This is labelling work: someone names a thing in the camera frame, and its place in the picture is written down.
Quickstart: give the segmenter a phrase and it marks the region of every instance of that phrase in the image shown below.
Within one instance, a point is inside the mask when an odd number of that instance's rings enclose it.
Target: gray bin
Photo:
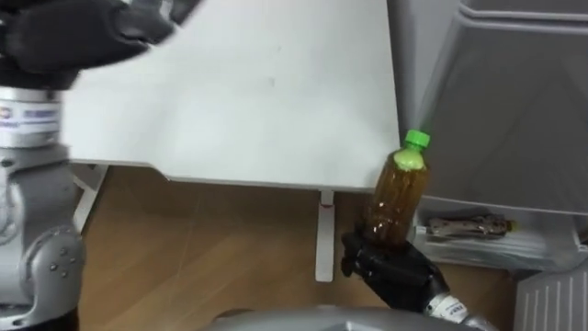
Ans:
[[[461,4],[419,114],[433,137],[433,175],[420,210],[445,201],[445,215],[499,212],[530,233],[512,234],[504,245],[439,244],[418,218],[415,244],[433,259],[558,270],[586,257],[577,230],[588,224],[588,20],[566,15],[588,6],[557,2],[559,14],[547,12],[555,2],[534,3],[550,19],[514,19],[533,13],[530,2]],[[570,245],[545,245],[554,242]]]

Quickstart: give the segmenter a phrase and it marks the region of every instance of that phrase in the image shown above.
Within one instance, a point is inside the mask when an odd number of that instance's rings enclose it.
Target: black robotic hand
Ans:
[[[449,292],[438,267],[410,243],[391,253],[353,232],[343,235],[343,244],[344,275],[360,276],[390,308],[421,314],[437,295]]]

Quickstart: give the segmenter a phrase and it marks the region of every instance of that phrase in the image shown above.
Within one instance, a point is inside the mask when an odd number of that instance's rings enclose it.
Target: wooden floor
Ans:
[[[85,228],[82,330],[196,330],[232,308],[381,306],[361,280],[338,270],[333,283],[314,281],[318,198],[111,168]],[[336,196],[337,233],[352,226],[364,201]],[[471,310],[511,329],[515,286],[503,271],[442,269]]]

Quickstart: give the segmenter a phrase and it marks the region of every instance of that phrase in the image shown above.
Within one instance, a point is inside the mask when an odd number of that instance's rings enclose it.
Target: brown liquid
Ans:
[[[413,224],[413,215],[429,177],[428,166],[404,171],[388,156],[378,179],[376,192],[367,206],[364,237],[387,248],[402,246]]]

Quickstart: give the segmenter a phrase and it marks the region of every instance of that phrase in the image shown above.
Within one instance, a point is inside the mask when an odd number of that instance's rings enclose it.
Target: table leg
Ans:
[[[316,234],[316,281],[333,281],[334,270],[334,193],[321,191],[319,202],[319,223]]]
[[[93,168],[90,165],[72,165],[73,182],[84,191],[73,214],[73,224],[80,233],[84,230],[107,171],[108,165],[96,165]]]

